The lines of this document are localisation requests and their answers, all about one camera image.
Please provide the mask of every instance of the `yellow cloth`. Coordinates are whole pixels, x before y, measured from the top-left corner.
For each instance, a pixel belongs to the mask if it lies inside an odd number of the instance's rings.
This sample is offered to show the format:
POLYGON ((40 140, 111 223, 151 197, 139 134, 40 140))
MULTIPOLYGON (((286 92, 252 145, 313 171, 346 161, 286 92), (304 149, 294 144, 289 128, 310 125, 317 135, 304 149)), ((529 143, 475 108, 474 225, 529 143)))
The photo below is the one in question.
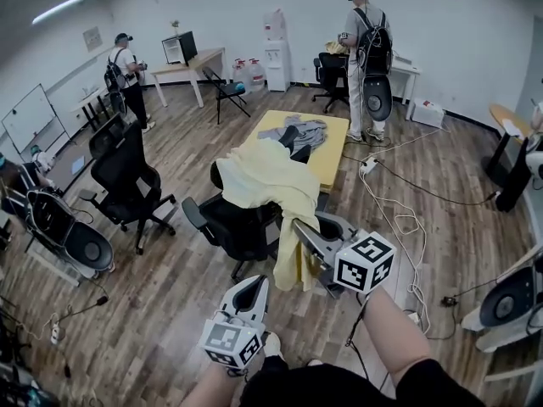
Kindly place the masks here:
POLYGON ((324 47, 330 54, 349 54, 349 49, 337 41, 327 42, 324 47))
POLYGON ((320 182, 307 164, 290 159, 289 150, 272 139, 249 140, 216 161, 224 190, 222 197, 240 208, 256 208, 275 202, 283 210, 275 284, 289 291, 298 281, 304 291, 313 287, 319 264, 302 248, 293 229, 300 219, 319 229, 315 217, 320 182))

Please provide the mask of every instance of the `office chair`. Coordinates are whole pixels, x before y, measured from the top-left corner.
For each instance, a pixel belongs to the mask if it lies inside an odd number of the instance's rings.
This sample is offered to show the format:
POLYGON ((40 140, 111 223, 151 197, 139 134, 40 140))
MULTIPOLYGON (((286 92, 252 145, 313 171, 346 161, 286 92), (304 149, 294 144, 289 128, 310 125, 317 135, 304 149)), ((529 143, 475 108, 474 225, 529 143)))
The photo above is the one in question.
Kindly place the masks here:
POLYGON ((338 100, 349 105, 348 58, 349 56, 344 54, 319 53, 318 59, 313 59, 316 80, 327 93, 314 95, 311 101, 314 103, 317 98, 330 98, 322 110, 324 114, 327 114, 330 106, 338 100), (343 87, 338 87, 339 78, 343 79, 343 87))
POLYGON ((119 143, 127 127, 128 125, 122 119, 120 113, 116 113, 110 120, 98 128, 88 142, 92 157, 99 159, 104 153, 119 143))
MULTIPOLYGON (((298 130, 290 126, 279 140, 290 150, 294 149, 294 139, 298 130)), ((306 163, 311 155, 307 145, 291 157, 294 161, 306 163)), ((222 190, 222 179, 214 162, 210 170, 211 181, 222 190)), ((242 278, 239 272, 245 262, 263 261, 268 256, 276 257, 278 240, 268 243, 266 228, 274 221, 281 220, 281 208, 276 203, 268 203, 258 208, 243 209, 226 201, 219 193, 198 206, 193 198, 182 201, 182 209, 193 226, 204 234, 212 246, 222 247, 228 256, 238 263, 230 277, 234 283, 242 278)))
POLYGON ((153 215, 159 206, 168 201, 174 204, 176 199, 172 194, 160 198, 160 175, 145 162, 142 129, 138 122, 130 124, 120 142, 94 162, 91 175, 108 194, 101 203, 96 200, 97 194, 88 190, 81 190, 79 197, 116 225, 120 223, 122 231, 127 231, 129 223, 137 221, 137 254, 143 254, 139 243, 146 220, 158 223, 167 228, 170 235, 176 235, 173 227, 153 215))
POLYGON ((245 93, 245 88, 239 90, 236 89, 238 83, 226 83, 220 78, 220 76, 217 75, 214 70, 212 70, 208 66, 202 68, 202 72, 204 73, 205 78, 211 81, 211 83, 213 83, 213 85, 217 88, 217 125, 221 123, 221 101, 223 99, 229 99, 238 109, 244 112, 248 117, 251 117, 251 115, 247 113, 240 104, 236 103, 232 99, 233 97, 238 97, 240 101, 247 105, 245 100, 240 97, 240 95, 243 95, 245 93))

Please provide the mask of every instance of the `backpack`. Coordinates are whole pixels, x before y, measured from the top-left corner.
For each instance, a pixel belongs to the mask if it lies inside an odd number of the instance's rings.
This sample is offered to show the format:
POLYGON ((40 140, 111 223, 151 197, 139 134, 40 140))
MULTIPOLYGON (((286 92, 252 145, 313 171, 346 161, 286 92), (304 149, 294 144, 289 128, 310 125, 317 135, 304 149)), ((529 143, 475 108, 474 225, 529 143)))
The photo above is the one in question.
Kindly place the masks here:
POLYGON ((386 29, 386 14, 383 12, 379 25, 373 25, 362 9, 355 8, 355 12, 367 28, 356 49, 360 66, 367 68, 370 73, 388 74, 392 66, 392 41, 386 29))
POLYGON ((113 62, 108 57, 104 80, 105 86, 108 88, 109 92, 119 92, 120 89, 123 89, 126 86, 126 78, 122 75, 119 65, 117 64, 117 59, 119 58, 121 51, 123 50, 121 49, 117 52, 113 62))

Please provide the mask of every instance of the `black cloth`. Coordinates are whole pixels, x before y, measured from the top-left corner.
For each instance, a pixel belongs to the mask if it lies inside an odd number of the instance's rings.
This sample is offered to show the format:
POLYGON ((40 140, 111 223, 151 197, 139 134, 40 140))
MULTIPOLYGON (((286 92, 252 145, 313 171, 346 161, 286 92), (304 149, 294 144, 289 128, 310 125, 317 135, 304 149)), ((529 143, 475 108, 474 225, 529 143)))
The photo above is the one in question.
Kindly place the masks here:
MULTIPOLYGON (((12 184, 10 188, 26 196, 28 190, 33 187, 38 187, 40 185, 40 181, 37 178, 37 167, 34 163, 24 163, 21 167, 24 167, 25 170, 28 172, 28 175, 33 181, 33 185, 32 183, 30 183, 31 186, 27 188, 27 185, 25 184, 23 179, 19 176, 19 178, 17 178, 17 181, 12 184)), ((17 215, 22 220, 26 219, 26 208, 20 206, 14 201, 10 201, 8 198, 2 198, 2 210, 8 214, 17 215)))
POLYGON ((145 111, 145 102, 143 101, 142 87, 139 83, 122 90, 125 96, 125 103, 139 120, 142 130, 147 128, 147 112, 145 111))
POLYGON ((509 175, 507 175, 506 183, 503 186, 500 196, 495 200, 495 206, 500 211, 508 213, 514 208, 532 177, 532 173, 526 165, 526 147, 528 146, 528 141, 528 138, 524 139, 518 153, 517 162, 511 172, 509 172, 509 175))
POLYGON ((484 407, 435 360, 414 365, 396 388, 396 400, 381 394, 368 380, 332 365, 288 370, 278 356, 266 358, 262 370, 247 384, 241 407, 413 406, 484 407))

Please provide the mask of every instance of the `fluorescent light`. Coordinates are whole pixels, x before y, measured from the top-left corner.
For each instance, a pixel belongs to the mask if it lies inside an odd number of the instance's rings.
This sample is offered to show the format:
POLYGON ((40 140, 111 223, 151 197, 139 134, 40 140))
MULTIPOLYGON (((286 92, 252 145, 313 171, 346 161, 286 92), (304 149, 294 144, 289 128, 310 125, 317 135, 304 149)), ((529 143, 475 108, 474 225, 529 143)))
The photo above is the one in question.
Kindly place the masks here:
POLYGON ((37 24, 40 21, 43 21, 44 19, 50 17, 51 15, 56 14, 57 12, 60 12, 63 9, 69 8, 70 6, 82 2, 83 0, 68 0, 67 2, 61 3, 59 6, 55 6, 52 9, 49 9, 47 12, 44 12, 41 15, 38 15, 33 21, 32 24, 37 24))

